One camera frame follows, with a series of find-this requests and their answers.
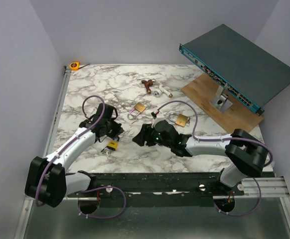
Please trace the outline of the small brass long-shackle padlock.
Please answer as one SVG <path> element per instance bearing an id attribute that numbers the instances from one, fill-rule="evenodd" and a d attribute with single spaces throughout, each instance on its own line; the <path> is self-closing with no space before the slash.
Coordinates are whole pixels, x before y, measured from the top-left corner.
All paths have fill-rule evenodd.
<path id="1" fill-rule="evenodd" d="M 145 106 L 142 103 L 136 103 L 132 109 L 128 112 L 127 118 L 131 121 L 131 124 L 134 124 L 138 121 L 138 117 L 140 114 L 142 114 L 147 106 Z"/>

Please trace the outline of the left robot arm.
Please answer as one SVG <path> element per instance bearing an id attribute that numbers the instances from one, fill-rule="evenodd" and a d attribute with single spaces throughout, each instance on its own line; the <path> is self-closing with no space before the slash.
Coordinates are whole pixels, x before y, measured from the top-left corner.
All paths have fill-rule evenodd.
<path id="1" fill-rule="evenodd" d="M 116 139 L 124 130 L 116 122 L 117 109 L 99 104 L 91 117 L 80 122 L 75 133 L 57 150 L 41 158 L 35 157 L 29 167 L 25 195 L 36 201 L 58 206 L 63 198 L 75 192 L 90 197 L 96 191 L 93 176 L 85 171 L 67 174 L 75 160 L 104 136 Z"/>

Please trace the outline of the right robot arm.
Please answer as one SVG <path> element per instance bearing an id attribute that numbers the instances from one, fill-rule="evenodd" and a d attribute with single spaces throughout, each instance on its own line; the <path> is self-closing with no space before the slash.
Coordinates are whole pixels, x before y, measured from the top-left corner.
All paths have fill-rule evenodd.
<path id="1" fill-rule="evenodd" d="M 242 129 L 222 136 L 195 137 L 178 133 L 174 126 L 162 120 L 155 124 L 143 124 L 133 142 L 139 146 L 165 146 L 179 157 L 228 157 L 231 164 L 220 172 L 215 182 L 215 190 L 220 195 L 228 194 L 247 177 L 260 177 L 263 168 L 272 162 L 269 148 Z"/>

